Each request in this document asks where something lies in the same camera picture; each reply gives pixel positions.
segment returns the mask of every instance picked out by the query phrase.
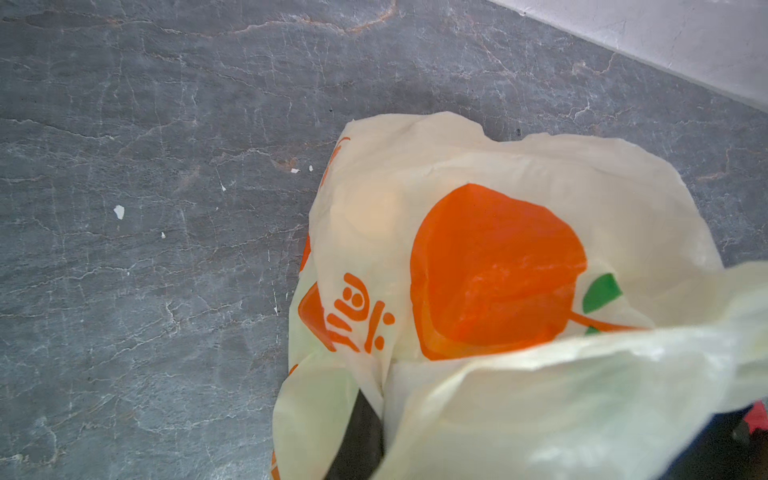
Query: orange fruit graphic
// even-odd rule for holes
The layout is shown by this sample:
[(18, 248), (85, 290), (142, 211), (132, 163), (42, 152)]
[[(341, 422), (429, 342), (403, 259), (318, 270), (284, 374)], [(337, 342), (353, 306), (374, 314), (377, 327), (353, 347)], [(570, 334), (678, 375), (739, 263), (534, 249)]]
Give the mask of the orange fruit graphic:
[(422, 222), (411, 253), (411, 301), (432, 360), (507, 352), (552, 341), (572, 319), (600, 331), (627, 327), (571, 311), (587, 257), (550, 210), (467, 184)]

